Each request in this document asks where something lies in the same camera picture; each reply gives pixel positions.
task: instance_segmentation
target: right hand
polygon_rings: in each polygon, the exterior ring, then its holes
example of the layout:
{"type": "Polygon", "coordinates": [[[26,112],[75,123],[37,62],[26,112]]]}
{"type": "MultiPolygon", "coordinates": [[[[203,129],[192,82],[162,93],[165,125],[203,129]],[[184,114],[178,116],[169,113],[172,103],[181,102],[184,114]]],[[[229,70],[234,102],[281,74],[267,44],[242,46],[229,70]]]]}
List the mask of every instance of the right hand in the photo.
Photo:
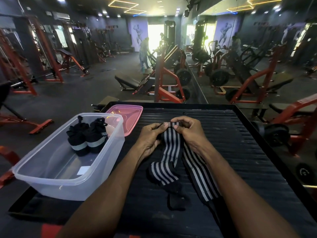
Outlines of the right hand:
{"type": "Polygon", "coordinates": [[[211,145],[207,140],[201,123],[197,119],[193,119],[187,116],[176,117],[171,122],[182,122],[183,127],[174,125],[174,129],[183,135],[186,143],[189,145],[192,151],[203,156],[202,150],[208,145],[211,145]]]}

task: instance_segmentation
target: pink lid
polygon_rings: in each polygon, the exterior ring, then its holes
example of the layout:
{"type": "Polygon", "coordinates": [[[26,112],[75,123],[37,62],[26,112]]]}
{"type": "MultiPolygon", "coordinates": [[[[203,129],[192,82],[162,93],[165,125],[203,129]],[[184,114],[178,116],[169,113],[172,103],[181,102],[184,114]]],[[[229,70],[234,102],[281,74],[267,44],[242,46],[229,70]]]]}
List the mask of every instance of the pink lid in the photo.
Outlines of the pink lid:
{"type": "Polygon", "coordinates": [[[120,114],[122,116],[124,136],[128,136],[137,124],[142,111],[142,106],[117,104],[108,109],[106,113],[120,114]]]}

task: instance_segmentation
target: clear plastic box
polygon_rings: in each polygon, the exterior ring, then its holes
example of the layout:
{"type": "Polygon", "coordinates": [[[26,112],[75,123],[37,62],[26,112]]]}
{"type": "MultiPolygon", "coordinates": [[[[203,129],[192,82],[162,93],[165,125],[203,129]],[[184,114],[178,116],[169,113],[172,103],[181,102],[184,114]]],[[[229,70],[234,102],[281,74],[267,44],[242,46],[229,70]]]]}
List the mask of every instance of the clear plastic box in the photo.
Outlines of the clear plastic box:
{"type": "Polygon", "coordinates": [[[109,139],[99,154],[78,157],[68,143],[70,125],[76,115],[24,156],[12,172],[45,196],[64,200],[86,200],[105,181],[124,143],[123,118],[118,114],[82,113],[83,122],[106,119],[109,139]]]}

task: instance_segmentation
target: geometric ceiling light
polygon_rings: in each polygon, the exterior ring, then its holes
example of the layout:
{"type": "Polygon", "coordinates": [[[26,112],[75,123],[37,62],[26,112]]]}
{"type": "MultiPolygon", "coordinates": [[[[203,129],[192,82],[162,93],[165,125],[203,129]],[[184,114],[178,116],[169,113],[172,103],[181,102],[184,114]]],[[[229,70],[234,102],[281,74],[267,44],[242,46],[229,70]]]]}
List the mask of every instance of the geometric ceiling light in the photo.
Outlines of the geometric ceiling light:
{"type": "Polygon", "coordinates": [[[136,7],[137,3],[128,2],[128,1],[119,1],[119,0],[113,0],[108,6],[109,7],[116,7],[116,8],[124,8],[124,9],[132,9],[136,7]]]}
{"type": "Polygon", "coordinates": [[[124,11],[124,13],[128,13],[128,14],[142,14],[145,13],[146,11],[143,10],[137,10],[137,9],[129,9],[127,11],[124,11]]]}
{"type": "Polygon", "coordinates": [[[254,5],[259,5],[259,4],[264,4],[264,3],[270,3],[270,2],[277,2],[281,0],[248,0],[247,2],[254,6],[254,5]]]}
{"type": "Polygon", "coordinates": [[[240,12],[240,11],[252,10],[253,8],[254,7],[252,5],[245,5],[245,6],[227,8],[227,10],[229,12],[240,12]]]}

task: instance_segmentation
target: bodybuilder poster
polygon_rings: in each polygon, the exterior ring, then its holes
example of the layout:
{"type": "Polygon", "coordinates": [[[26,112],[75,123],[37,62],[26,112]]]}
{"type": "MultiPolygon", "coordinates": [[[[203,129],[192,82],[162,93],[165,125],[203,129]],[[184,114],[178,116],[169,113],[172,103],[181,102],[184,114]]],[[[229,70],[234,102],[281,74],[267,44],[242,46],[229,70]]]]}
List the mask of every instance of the bodybuilder poster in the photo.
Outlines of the bodybuilder poster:
{"type": "Polygon", "coordinates": [[[238,31],[240,19],[237,15],[221,15],[217,18],[217,26],[214,36],[214,41],[223,47],[231,46],[232,36],[238,31]]]}
{"type": "Polygon", "coordinates": [[[129,21],[129,32],[132,38],[132,46],[138,52],[140,50],[141,42],[148,37],[147,18],[146,17],[132,17],[129,21]]]}

